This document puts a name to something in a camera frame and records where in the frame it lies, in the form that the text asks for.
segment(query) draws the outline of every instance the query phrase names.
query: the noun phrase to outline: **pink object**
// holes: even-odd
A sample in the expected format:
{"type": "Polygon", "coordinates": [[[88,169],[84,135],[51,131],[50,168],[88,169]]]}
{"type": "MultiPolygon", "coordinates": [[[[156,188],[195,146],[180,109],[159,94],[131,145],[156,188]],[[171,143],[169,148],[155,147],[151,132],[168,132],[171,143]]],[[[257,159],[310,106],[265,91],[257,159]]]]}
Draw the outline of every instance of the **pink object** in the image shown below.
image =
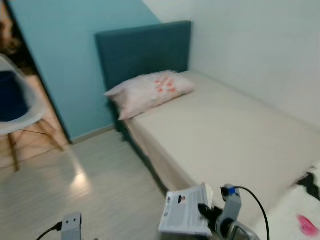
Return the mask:
{"type": "Polygon", "coordinates": [[[305,235],[314,237],[319,234],[319,229],[305,216],[298,215],[297,218],[300,222],[300,229],[305,235]]]}
{"type": "Polygon", "coordinates": [[[178,73],[162,71],[127,80],[104,95],[120,108],[119,120],[125,120],[194,89],[195,85],[178,73]]]}

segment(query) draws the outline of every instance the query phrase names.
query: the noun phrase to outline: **bed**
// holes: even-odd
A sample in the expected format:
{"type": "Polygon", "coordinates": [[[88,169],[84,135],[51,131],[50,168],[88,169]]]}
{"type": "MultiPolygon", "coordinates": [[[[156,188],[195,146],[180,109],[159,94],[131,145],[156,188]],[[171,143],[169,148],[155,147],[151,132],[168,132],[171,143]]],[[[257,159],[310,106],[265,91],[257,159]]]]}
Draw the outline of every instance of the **bed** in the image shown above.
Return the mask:
{"type": "MultiPolygon", "coordinates": [[[[106,89],[165,70],[180,73],[196,85],[179,97],[126,121],[123,134],[164,190],[202,182],[223,206],[220,186],[243,185],[267,210],[320,158],[320,133],[313,127],[200,73],[189,71],[189,21],[138,27],[96,35],[106,89]]],[[[242,194],[239,219],[250,226],[262,215],[254,200],[242,194]]]]}

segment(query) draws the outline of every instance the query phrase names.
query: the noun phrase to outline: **teal wall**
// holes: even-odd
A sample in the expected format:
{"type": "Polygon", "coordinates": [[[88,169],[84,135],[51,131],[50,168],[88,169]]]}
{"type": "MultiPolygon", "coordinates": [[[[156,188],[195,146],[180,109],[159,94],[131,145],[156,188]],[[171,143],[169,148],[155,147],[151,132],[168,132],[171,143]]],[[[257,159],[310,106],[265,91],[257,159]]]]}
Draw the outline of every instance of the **teal wall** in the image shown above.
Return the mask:
{"type": "Polygon", "coordinates": [[[142,0],[15,0],[10,4],[71,139],[111,125],[94,34],[159,20],[142,0]]]}

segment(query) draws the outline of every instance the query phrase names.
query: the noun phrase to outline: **black cable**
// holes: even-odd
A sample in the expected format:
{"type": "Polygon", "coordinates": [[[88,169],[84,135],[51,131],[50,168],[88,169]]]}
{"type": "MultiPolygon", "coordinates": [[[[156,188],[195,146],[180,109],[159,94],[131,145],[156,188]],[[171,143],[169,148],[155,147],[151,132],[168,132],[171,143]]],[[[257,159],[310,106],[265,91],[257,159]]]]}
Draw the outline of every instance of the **black cable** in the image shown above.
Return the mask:
{"type": "Polygon", "coordinates": [[[259,204],[261,210],[262,210],[262,213],[263,213],[263,216],[264,216],[264,220],[265,220],[265,226],[266,226],[266,239],[267,240],[270,240],[270,233],[269,233],[269,223],[268,223],[268,218],[267,218],[267,214],[264,210],[264,207],[262,206],[261,202],[259,201],[259,199],[256,197],[256,195],[250,191],[248,188],[244,187],[244,186],[235,186],[234,187],[235,189],[243,189],[243,190],[246,190],[248,193],[250,193],[252,195],[252,197],[254,197],[254,199],[256,200],[256,202],[259,204]]]}
{"type": "Polygon", "coordinates": [[[58,222],[55,226],[53,226],[52,228],[50,228],[47,231],[45,231],[44,233],[42,233],[36,240],[42,239],[45,235],[47,235],[51,231],[57,230],[59,232],[59,231],[61,231],[61,229],[62,229],[62,221],[58,222]]]}

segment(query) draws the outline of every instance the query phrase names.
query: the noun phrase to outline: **doorway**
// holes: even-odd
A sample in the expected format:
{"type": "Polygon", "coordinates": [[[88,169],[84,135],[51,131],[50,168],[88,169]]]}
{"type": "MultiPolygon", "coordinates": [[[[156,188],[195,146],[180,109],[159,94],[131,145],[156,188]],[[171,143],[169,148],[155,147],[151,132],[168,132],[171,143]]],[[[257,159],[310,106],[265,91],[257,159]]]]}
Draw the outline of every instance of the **doorway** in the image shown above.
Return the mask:
{"type": "MultiPolygon", "coordinates": [[[[0,54],[6,55],[26,76],[26,80],[47,105],[44,116],[44,127],[55,138],[60,146],[70,144],[70,138],[65,131],[56,108],[33,61],[32,55],[16,22],[10,4],[7,0],[1,2],[0,13],[0,54]]],[[[36,133],[39,129],[32,125],[25,130],[13,133],[19,162],[34,158],[56,148],[43,135],[36,133]]],[[[7,146],[6,136],[0,135],[0,168],[13,165],[10,148],[7,146]]]]}

